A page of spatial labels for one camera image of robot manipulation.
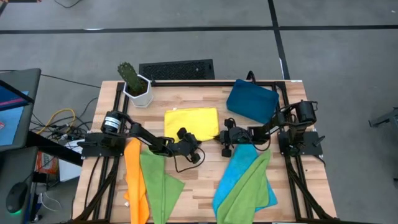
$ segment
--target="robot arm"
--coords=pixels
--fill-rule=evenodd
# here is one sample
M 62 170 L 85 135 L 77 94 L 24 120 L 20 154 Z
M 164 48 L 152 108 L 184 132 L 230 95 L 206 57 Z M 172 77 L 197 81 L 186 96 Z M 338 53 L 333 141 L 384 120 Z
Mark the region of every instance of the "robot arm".
M 129 132 L 120 133 L 119 130 L 126 123 L 131 125 Z M 133 121 L 127 114 L 118 111 L 108 111 L 101 125 L 101 131 L 102 133 L 89 134 L 86 138 L 91 141 L 81 142 L 80 145 L 82 147 L 105 147 L 109 148 L 109 150 L 114 150 L 116 147 L 119 148 L 121 146 L 120 139 L 125 142 L 126 138 L 135 137 L 147 144 L 154 154 L 167 157 L 181 155 L 185 156 L 188 161 L 194 164 L 200 160 L 199 154 L 195 151 L 201 144 L 201 141 L 197 141 L 195 135 L 188 133 L 185 128 L 181 128 L 178 131 L 177 136 L 180 141 L 174 143 L 173 138 L 154 136 L 143 128 L 140 123 Z
M 226 119 L 224 125 L 227 130 L 221 131 L 215 137 L 225 146 L 222 155 L 231 157 L 229 147 L 233 144 L 264 144 L 270 140 L 272 133 L 286 126 L 289 127 L 289 144 L 300 149 L 303 145 L 303 133 L 306 128 L 317 121 L 313 108 L 314 103 L 317 104 L 315 101 L 300 101 L 287 105 L 276 111 L 269 123 L 263 126 L 248 127 L 247 130 L 236 127 L 233 118 Z

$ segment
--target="yellow cloth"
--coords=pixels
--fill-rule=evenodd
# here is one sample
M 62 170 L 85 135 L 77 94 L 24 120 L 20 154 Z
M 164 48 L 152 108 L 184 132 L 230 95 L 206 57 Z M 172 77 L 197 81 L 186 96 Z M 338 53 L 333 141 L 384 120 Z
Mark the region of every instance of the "yellow cloth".
M 166 111 L 164 135 L 179 142 L 177 132 L 186 128 L 199 141 L 211 140 L 219 134 L 216 108 L 191 108 Z
M 145 196 L 144 176 L 139 164 L 141 142 L 133 138 L 124 150 L 126 160 L 126 182 L 128 186 L 124 198 L 130 203 L 131 224 L 145 224 L 149 218 L 149 206 Z

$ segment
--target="cactus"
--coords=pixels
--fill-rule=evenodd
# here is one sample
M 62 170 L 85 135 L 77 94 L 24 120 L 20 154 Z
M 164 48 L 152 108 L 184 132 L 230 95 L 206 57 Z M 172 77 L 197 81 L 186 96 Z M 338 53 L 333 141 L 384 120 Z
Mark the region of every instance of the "cactus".
M 118 72 L 120 76 L 123 78 L 123 80 L 129 86 L 129 92 L 131 92 L 132 95 L 138 96 L 140 94 L 145 93 L 146 87 L 143 84 L 144 81 L 137 76 L 134 67 L 130 63 L 128 62 L 121 63 L 118 66 Z

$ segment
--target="bag handle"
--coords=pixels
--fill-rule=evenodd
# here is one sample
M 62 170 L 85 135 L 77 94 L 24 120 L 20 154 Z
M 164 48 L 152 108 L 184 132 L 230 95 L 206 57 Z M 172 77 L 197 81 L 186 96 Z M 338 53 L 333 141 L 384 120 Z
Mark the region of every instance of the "bag handle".
M 256 78 L 254 76 L 254 73 L 250 70 L 248 73 L 248 76 L 246 77 L 246 80 L 251 80 L 251 83 L 256 84 Z

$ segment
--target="wooden table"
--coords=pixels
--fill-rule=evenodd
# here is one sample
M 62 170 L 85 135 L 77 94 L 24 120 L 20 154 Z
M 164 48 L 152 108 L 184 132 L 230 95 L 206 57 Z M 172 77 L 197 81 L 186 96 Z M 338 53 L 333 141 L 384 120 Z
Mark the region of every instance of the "wooden table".
M 92 131 L 100 132 L 101 123 L 107 111 L 111 111 L 114 105 L 114 97 L 116 94 L 116 81 L 106 81 L 102 83 L 99 93 L 98 103 L 94 115 Z M 302 82 L 285 81 L 289 103 L 295 103 L 300 100 L 306 100 L 304 85 Z M 231 86 L 178 86 L 178 87 L 153 87 L 154 100 L 148 108 L 135 108 L 132 103 L 129 104 L 128 114 L 131 118 L 139 122 L 156 136 L 164 135 L 164 114 L 166 110 L 173 108 L 200 108 L 200 107 L 216 107 L 218 110 L 218 120 L 220 130 L 224 129 L 224 119 L 233 117 L 238 126 L 245 128 L 246 126 L 256 126 L 259 123 L 234 114 L 226 109 L 226 100 L 231 91 Z M 280 104 L 283 106 L 281 93 Z M 122 110 L 124 95 L 121 95 L 119 111 Z M 263 209 L 255 214 L 255 222 L 273 222 L 285 221 L 294 222 L 294 211 L 292 199 L 290 196 L 287 171 L 285 168 L 284 158 L 280 155 L 276 134 L 271 139 L 272 151 L 271 161 L 267 167 L 267 177 L 278 199 L 278 204 L 273 207 Z M 187 170 L 178 174 L 174 168 L 172 158 L 166 159 L 166 173 L 180 179 L 185 183 L 184 190 L 174 207 L 169 218 L 169 222 L 215 222 L 215 214 L 211 207 L 213 196 L 218 187 L 218 183 L 228 165 L 229 158 L 221 156 L 222 145 L 216 141 L 207 141 L 201 145 L 206 152 L 206 161 L 196 169 Z M 76 197 L 73 204 L 73 216 L 77 217 L 84 207 L 85 195 L 88 180 L 96 158 L 86 159 L 83 163 L 81 176 L 76 191 Z M 328 179 L 323 164 L 313 156 L 302 156 L 303 168 L 307 178 L 309 191 L 323 207 L 323 209 L 331 216 L 335 217 L 335 207 L 331 197 Z M 126 165 L 122 157 L 119 164 L 119 171 L 116 180 L 116 190 L 114 192 L 113 209 L 111 222 L 129 223 L 130 213 L 124 203 L 123 194 L 127 190 L 127 183 L 124 180 L 126 175 Z M 98 189 L 100 179 L 102 159 L 95 169 L 93 181 L 91 183 L 88 201 L 94 196 Z M 189 167 L 185 158 L 178 157 L 177 164 L 179 169 Z M 298 199 L 300 202 L 301 214 L 305 217 L 305 207 L 303 197 L 299 189 Z M 108 193 L 105 192 L 99 217 L 104 217 L 106 199 Z

